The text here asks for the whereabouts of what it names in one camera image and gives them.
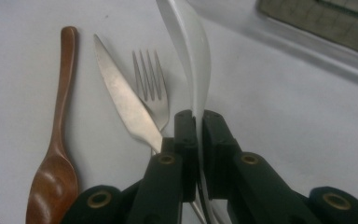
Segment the steel fork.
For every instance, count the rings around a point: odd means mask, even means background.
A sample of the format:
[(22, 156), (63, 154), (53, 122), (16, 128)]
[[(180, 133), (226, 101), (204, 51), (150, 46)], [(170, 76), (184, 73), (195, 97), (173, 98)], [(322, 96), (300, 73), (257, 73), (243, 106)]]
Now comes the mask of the steel fork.
[(169, 100), (156, 51), (153, 56), (154, 60), (151, 60), (148, 50), (145, 53), (132, 53), (137, 95), (158, 129), (162, 131), (170, 119)]

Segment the brown wooden spoon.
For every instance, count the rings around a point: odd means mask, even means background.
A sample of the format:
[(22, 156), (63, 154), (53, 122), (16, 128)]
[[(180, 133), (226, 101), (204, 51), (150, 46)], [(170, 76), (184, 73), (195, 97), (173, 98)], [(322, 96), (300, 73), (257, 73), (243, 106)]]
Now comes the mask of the brown wooden spoon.
[(65, 145), (66, 112), (75, 74), (77, 29), (61, 31), (61, 65), (49, 146), (30, 188), (25, 224), (60, 224), (78, 194), (76, 169)]

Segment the steel table knife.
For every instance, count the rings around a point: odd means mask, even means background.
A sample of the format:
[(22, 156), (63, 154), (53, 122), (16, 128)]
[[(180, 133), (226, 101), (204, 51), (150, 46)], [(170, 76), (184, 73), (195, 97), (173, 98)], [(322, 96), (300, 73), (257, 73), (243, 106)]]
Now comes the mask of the steel table knife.
[(129, 134), (146, 142), (155, 153), (162, 147), (162, 135), (141, 100), (111, 58), (101, 39), (93, 36), (95, 56), (106, 88)]

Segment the white ceramic spoon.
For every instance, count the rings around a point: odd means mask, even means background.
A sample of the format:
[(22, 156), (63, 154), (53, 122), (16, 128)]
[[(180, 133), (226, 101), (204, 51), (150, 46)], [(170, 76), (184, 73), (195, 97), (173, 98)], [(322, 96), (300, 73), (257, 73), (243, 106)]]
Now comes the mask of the white ceramic spoon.
[(190, 89), (192, 116), (196, 123), (199, 156), (200, 204), (208, 224), (224, 224), (209, 199), (204, 173), (202, 117), (211, 80), (211, 53), (207, 35), (195, 9), (186, 0), (156, 0)]

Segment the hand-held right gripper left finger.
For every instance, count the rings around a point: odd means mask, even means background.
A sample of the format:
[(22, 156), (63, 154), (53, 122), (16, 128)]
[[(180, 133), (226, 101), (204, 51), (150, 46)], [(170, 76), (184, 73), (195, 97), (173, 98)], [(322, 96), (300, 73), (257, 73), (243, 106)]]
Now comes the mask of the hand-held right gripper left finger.
[(198, 143), (190, 110), (174, 116), (174, 137), (164, 137), (140, 182), (126, 224), (181, 224), (183, 203), (193, 202)]

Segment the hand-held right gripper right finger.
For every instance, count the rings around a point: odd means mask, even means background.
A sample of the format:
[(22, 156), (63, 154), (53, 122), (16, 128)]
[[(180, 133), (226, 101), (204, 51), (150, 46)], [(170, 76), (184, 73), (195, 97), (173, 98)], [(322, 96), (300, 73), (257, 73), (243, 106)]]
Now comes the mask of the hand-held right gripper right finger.
[(241, 150), (223, 116), (203, 115), (209, 197), (226, 199), (233, 224), (322, 224), (261, 156)]

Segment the clear plastic bin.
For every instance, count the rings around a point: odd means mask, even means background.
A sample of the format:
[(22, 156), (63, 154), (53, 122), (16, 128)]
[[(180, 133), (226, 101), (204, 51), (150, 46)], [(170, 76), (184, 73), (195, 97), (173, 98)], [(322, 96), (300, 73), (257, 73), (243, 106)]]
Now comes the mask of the clear plastic bin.
[(358, 52), (358, 0), (259, 0), (261, 13)]

